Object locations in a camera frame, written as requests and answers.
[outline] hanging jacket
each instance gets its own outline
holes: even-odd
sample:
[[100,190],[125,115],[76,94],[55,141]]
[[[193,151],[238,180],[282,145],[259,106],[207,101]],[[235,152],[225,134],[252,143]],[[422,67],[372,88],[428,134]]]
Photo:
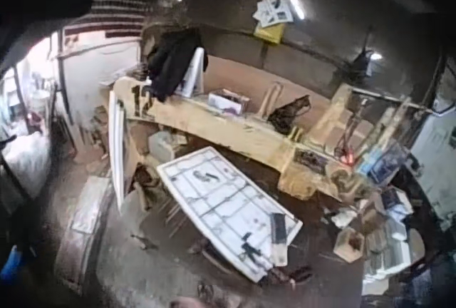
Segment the hanging jacket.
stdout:
[[[159,102],[165,102],[171,96],[187,72],[196,48],[202,45],[200,31],[196,28],[168,32],[162,35],[152,58],[149,56],[149,77],[152,80],[152,92]],[[208,64],[204,51],[203,71]]]

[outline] ceiling light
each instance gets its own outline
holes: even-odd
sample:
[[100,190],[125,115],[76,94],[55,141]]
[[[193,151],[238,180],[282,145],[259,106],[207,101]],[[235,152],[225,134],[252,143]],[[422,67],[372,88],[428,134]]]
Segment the ceiling light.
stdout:
[[370,56],[370,59],[372,61],[378,61],[378,60],[381,60],[383,58],[383,56],[381,55],[381,53],[373,53],[371,56]]
[[302,9],[301,2],[299,0],[290,0],[290,2],[298,18],[301,20],[304,19],[306,15],[304,14],[304,10]]

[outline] wooden frame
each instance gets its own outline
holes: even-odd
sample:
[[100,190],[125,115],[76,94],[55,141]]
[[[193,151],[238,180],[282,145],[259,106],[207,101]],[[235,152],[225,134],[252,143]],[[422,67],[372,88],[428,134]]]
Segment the wooden frame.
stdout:
[[[197,135],[276,169],[281,173],[279,189],[301,200],[310,198],[317,189],[341,200],[330,175],[340,169],[350,175],[351,168],[331,155],[289,140],[257,118],[223,115],[209,107],[205,97],[186,99],[173,96],[166,103],[160,103],[143,90],[146,85],[128,77],[115,82],[113,90],[118,100],[123,102],[126,118],[150,121]],[[297,150],[307,150],[324,158],[327,162],[324,174],[314,176],[305,165],[296,164],[293,159]]]

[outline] blue object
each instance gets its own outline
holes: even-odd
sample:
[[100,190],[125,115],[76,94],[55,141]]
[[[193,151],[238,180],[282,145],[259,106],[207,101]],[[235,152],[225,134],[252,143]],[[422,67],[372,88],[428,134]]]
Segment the blue object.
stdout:
[[19,267],[22,263],[22,252],[17,250],[17,245],[11,248],[8,260],[6,261],[3,269],[0,272],[0,282],[11,284],[16,279]]

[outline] paper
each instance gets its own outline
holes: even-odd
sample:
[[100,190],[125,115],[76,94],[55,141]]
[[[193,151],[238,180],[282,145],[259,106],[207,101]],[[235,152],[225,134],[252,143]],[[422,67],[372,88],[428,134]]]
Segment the paper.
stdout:
[[293,16],[286,0],[259,1],[256,3],[256,12],[253,17],[259,21],[262,28],[293,21]]

